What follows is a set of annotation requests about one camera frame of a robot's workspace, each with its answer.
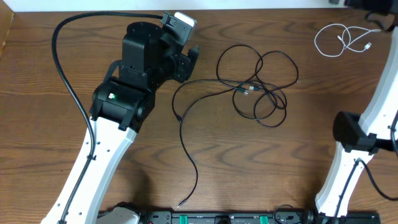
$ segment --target white background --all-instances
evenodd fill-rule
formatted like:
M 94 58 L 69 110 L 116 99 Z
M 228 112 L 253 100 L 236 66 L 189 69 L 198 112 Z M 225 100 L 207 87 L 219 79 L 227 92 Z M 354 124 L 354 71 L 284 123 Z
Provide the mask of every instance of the white background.
M 4 0 L 14 12 L 337 7 L 328 0 Z

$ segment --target charging cable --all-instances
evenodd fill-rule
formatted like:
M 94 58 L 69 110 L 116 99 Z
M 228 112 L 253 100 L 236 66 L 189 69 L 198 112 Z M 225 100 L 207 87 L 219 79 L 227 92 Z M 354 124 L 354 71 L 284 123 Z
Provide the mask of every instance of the charging cable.
M 318 47 L 318 45 L 317 45 L 317 37 L 318 37 L 318 35 L 319 35 L 324 29 L 326 29 L 326 28 L 328 28 L 328 27 L 331 27 L 331 26 L 341 26 L 341 27 L 344 27 L 343 34 L 342 34 L 341 36 L 339 36 L 339 35 L 337 36 L 337 38 L 341 41 L 341 43 L 343 43 L 343 49 L 341 50 L 340 54 L 338 54 L 338 55 L 327 55 L 327 54 L 324 54 L 324 53 L 319 49 L 319 47 Z M 350 29 L 361 29 L 361 30 L 365 30 L 366 32 L 365 32 L 364 34 L 360 35 L 359 37 L 355 38 L 353 41 L 351 41 L 351 34 L 350 34 L 350 32 L 349 32 Z M 355 49 L 352 49 L 352 48 L 350 47 L 350 45 L 353 44 L 354 42 L 356 42 L 357 40 L 359 40 L 360 38 L 362 38 L 363 36 L 365 36 L 366 34 L 369 34 L 369 33 L 371 33 L 371 32 L 380 32 L 380 31 L 381 31 L 381 30 L 379 30 L 379 29 L 370 30 L 370 29 L 366 29 L 366 28 L 363 28 L 363 27 L 357 27 L 357 26 L 346 27 L 346 26 L 344 26 L 343 24 L 330 24 L 330 25 L 327 25 L 327 26 L 325 26 L 324 28 L 322 28 L 322 29 L 317 33 L 317 35 L 315 36 L 313 42 L 314 42 L 314 44 L 315 44 L 315 47 L 318 49 L 318 51 L 319 51 L 323 56 L 326 56 L 326 57 L 339 57 L 341 54 L 343 54 L 343 52 L 344 52 L 346 49 L 352 50 L 353 52 L 357 52 L 357 53 L 362 53 L 362 52 L 364 52 L 365 50 L 369 49 L 369 48 L 372 46 L 372 43 L 370 43 L 370 42 L 367 43 L 367 44 L 365 45 L 365 47 L 364 47 L 363 50 L 355 50 Z M 344 42 L 344 35 L 345 35 L 346 33 L 348 34 L 348 43 L 347 43 L 347 44 Z

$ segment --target wooden table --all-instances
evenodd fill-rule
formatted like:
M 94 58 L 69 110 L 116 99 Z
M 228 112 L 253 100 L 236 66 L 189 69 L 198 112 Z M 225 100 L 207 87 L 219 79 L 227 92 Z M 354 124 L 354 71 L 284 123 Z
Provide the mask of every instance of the wooden table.
M 264 211 L 289 203 L 313 207 L 335 151 L 332 124 L 339 111 L 362 113 L 368 105 L 387 60 L 391 35 L 367 35 L 354 48 L 372 47 L 363 54 L 345 52 L 321 56 L 313 44 L 325 25 L 374 24 L 364 12 L 346 9 L 252 11 L 187 11 L 198 27 L 187 47 L 200 45 L 192 80 L 215 78 L 216 62 L 233 44 L 249 44 L 260 53 L 281 50 L 300 69 L 297 84 L 285 90 L 289 106 L 285 123 L 265 129 L 240 117 L 227 93 L 203 100 L 188 114 L 183 129 L 187 149 L 198 164 L 199 182 L 181 210 Z M 0 63 L 0 222 L 38 223 L 58 197 L 85 135 L 85 124 L 61 82 L 52 60 L 50 39 L 55 26 L 75 12 L 17 13 Z M 70 83 L 86 108 L 113 60 L 121 58 L 126 26 L 122 17 L 92 17 L 72 22 L 60 33 L 58 54 Z M 324 51 L 340 51 L 341 29 L 324 33 Z M 244 80 L 257 58 L 247 49 L 223 59 L 223 78 Z M 265 60 L 261 77 L 275 85 L 294 78 L 294 68 L 280 55 Z M 193 167 L 178 138 L 172 114 L 172 94 L 179 84 L 165 83 L 156 106 L 124 155 L 101 209 L 121 201 L 141 208 L 171 207 L 191 191 Z M 224 90 L 219 83 L 197 84 L 177 96 L 181 113 L 196 97 Z M 252 111 L 253 96 L 238 96 L 238 105 Z M 269 110 L 265 101 L 260 110 Z M 276 123 L 280 114 L 268 119 Z M 381 151 L 370 162 L 377 183 L 397 194 L 398 161 Z M 381 198 L 362 175 L 350 210 L 377 210 L 383 223 L 395 223 L 398 204 Z

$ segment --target green tape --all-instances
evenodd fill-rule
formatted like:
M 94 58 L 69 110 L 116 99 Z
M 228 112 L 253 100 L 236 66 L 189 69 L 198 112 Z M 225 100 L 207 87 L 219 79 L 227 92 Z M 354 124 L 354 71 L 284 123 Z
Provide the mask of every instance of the green tape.
M 180 215 L 180 224 L 188 224 L 188 215 Z
M 260 224 L 269 224 L 267 216 L 260 216 Z

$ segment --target wood grain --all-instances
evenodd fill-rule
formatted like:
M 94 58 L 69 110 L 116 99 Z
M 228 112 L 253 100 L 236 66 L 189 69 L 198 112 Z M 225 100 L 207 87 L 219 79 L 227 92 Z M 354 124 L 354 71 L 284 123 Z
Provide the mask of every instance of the wood grain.
M 227 93 L 201 101 L 188 114 L 183 136 L 198 164 L 199 183 L 181 210 L 273 210 L 289 203 L 311 207 L 326 179 L 335 142 L 333 119 L 341 110 L 362 113 L 384 68 L 391 35 L 371 34 L 354 44 L 363 54 L 345 52 L 338 58 L 321 56 L 315 34 L 338 22 L 365 26 L 364 12 L 347 9 L 245 11 L 186 11 L 198 21 L 188 47 L 200 45 L 192 80 L 215 78 L 218 57 L 230 45 L 249 44 L 260 53 L 281 50 L 300 69 L 297 84 L 285 90 L 289 106 L 285 123 L 264 129 L 240 117 Z M 50 39 L 55 26 L 77 13 L 18 13 L 0 63 L 0 220 L 38 223 L 58 197 L 76 159 L 85 124 L 68 95 L 52 61 Z M 126 26 L 120 17 L 93 17 L 72 22 L 60 33 L 58 53 L 67 77 L 84 106 L 113 60 L 121 58 Z M 339 29 L 320 36 L 322 50 L 341 49 Z M 244 80 L 254 70 L 256 56 L 236 49 L 221 62 L 223 78 Z M 275 85 L 294 78 L 286 59 L 266 58 L 261 77 Z M 194 183 L 194 170 L 178 138 L 171 98 L 178 83 L 169 81 L 157 92 L 156 106 L 136 141 L 123 157 L 101 209 L 120 201 L 142 208 L 176 209 Z M 197 84 L 181 90 L 181 113 L 196 97 L 224 90 L 219 83 Z M 253 96 L 237 97 L 250 111 Z M 264 102 L 261 110 L 268 110 Z M 280 114 L 266 122 L 272 124 Z M 396 193 L 398 162 L 380 152 L 370 168 L 388 194 Z M 349 204 L 350 210 L 377 210 L 383 223 L 398 219 L 396 203 L 381 198 L 363 175 Z

